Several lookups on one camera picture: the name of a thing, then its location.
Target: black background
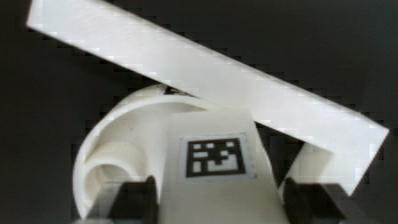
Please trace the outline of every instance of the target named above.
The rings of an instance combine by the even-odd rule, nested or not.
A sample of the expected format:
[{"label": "black background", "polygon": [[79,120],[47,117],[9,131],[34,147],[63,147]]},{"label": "black background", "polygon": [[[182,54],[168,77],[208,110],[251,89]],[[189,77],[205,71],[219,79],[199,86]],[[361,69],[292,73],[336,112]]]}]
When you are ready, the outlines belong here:
[{"label": "black background", "polygon": [[[155,23],[391,129],[352,198],[368,216],[397,223],[398,1],[130,4]],[[27,0],[0,1],[0,222],[54,224],[77,218],[72,170],[88,131],[153,81],[29,31],[29,6]],[[294,159],[279,148],[294,152],[297,144],[267,131],[263,140],[278,174]]]}]

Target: curved white part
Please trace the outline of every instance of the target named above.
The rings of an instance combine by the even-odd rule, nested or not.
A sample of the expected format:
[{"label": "curved white part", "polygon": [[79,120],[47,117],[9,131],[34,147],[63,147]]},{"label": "curved white part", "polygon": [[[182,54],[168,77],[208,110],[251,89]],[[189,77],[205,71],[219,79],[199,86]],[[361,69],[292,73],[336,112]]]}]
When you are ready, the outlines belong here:
[{"label": "curved white part", "polygon": [[[88,135],[75,162],[73,193],[82,217],[86,217],[88,210],[93,206],[93,196],[88,196],[86,191],[86,180],[89,175],[86,171],[88,164],[96,155],[96,148],[109,142],[128,142],[143,151],[143,157],[152,158],[146,161],[146,174],[155,176],[160,195],[166,157],[164,147],[169,141],[168,117],[176,112],[191,111],[192,107],[199,107],[207,110],[219,108],[203,100],[187,96],[153,96],[114,109],[100,121]],[[137,165],[139,164],[134,162],[130,168],[125,168],[123,170],[134,170],[132,167]]]},{"label": "curved white part", "polygon": [[262,124],[333,153],[313,180],[340,183],[352,194],[388,135],[359,113],[102,0],[36,0],[29,27],[208,102],[249,108]]},{"label": "curved white part", "polygon": [[146,180],[146,157],[143,151],[128,142],[107,142],[84,164],[86,205],[93,205],[105,182],[143,182]]}]

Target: black surface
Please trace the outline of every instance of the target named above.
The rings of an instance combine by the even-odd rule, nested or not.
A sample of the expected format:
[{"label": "black surface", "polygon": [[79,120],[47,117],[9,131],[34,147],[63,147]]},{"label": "black surface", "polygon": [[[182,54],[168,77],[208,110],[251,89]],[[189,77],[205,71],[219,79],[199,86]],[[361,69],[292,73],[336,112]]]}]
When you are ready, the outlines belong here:
[{"label": "black surface", "polygon": [[[397,223],[398,2],[132,2],[159,24],[391,128],[354,199],[370,218]],[[54,224],[77,216],[72,169],[88,129],[152,80],[27,31],[29,4],[0,1],[0,222]]]},{"label": "black surface", "polygon": [[292,224],[340,224],[347,220],[320,184],[297,184],[288,178],[283,195]]}]

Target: white 3d-printed piece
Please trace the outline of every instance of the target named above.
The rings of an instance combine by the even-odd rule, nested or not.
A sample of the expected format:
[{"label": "white 3d-printed piece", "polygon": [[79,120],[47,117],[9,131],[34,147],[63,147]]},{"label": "white 3d-printed piece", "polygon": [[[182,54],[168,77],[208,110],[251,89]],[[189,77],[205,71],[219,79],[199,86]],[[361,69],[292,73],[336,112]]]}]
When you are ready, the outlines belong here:
[{"label": "white 3d-printed piece", "polygon": [[34,0],[29,27],[214,104],[247,108],[310,143],[290,171],[297,181],[336,182],[352,194],[388,135],[359,113],[102,0]]}]

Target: white plastic part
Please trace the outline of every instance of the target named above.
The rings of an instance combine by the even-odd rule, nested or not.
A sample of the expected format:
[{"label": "white plastic part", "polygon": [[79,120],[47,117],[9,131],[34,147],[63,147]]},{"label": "white plastic part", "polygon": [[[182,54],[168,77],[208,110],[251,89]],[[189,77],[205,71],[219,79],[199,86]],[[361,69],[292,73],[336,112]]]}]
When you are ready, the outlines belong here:
[{"label": "white plastic part", "polygon": [[[91,167],[102,169],[102,164],[109,164],[107,160],[112,160],[112,168],[121,168],[120,172],[123,170],[128,176],[134,175],[136,170],[139,176],[143,173],[153,175],[157,179],[159,195],[162,195],[166,147],[169,144],[169,116],[173,113],[191,111],[192,108],[203,108],[203,110],[219,108],[198,98],[175,95],[164,96],[164,89],[164,85],[157,85],[125,98],[121,102],[130,103],[121,103],[118,105],[88,135],[73,171],[73,194],[82,218],[88,216],[93,206],[93,197],[96,197],[102,187],[102,182],[96,182],[95,187],[91,186],[93,191],[89,193],[88,184],[93,182],[88,181],[88,170],[93,169]],[[130,147],[134,151],[137,150],[143,153],[141,155],[137,151],[134,152],[137,153],[137,157],[130,160],[130,165],[120,163],[120,161],[127,161],[125,155],[130,154],[125,150],[121,153],[116,152],[109,159],[105,158],[107,156],[100,156],[98,149],[105,147],[107,151],[111,151],[114,148],[112,146],[116,146],[112,142],[125,144],[125,149]],[[146,171],[143,171],[143,162],[146,163]]]},{"label": "white plastic part", "polygon": [[[388,135],[359,113],[102,0],[34,0],[29,27],[214,104],[247,108],[262,124],[335,155],[315,164],[317,175],[297,164],[290,173],[340,183],[352,194]],[[347,162],[352,155],[359,162]]]},{"label": "white plastic part", "polygon": [[82,170],[88,206],[107,182],[146,181],[146,161],[144,153],[130,142],[107,142],[98,146]]},{"label": "white plastic part", "polygon": [[[175,114],[169,138],[159,223],[288,224],[269,156],[247,111],[228,109]],[[242,169],[219,165],[230,174],[217,173],[221,170],[210,170],[207,165],[215,162],[228,141],[239,142],[230,153],[242,161]],[[191,154],[196,150],[214,154],[201,158],[199,176],[189,172],[191,162],[199,161]]]}]

